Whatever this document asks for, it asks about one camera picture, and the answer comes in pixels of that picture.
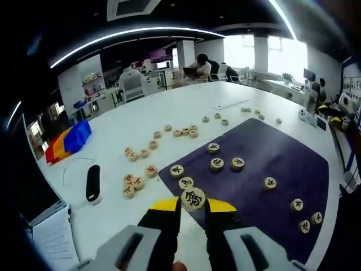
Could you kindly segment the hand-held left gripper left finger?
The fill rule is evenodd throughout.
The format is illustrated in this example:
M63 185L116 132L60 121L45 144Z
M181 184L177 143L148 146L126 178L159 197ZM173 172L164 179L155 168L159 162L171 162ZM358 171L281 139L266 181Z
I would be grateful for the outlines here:
M178 248L181 199L156 202L137 225L128 225L101 245L94 259L75 270L172 270Z

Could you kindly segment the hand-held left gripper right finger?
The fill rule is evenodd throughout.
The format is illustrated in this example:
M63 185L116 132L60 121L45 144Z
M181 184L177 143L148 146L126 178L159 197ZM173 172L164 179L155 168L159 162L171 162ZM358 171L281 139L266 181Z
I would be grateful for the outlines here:
M221 200L205 201L206 250L212 270L306 270L257 227L242 227L236 208Z

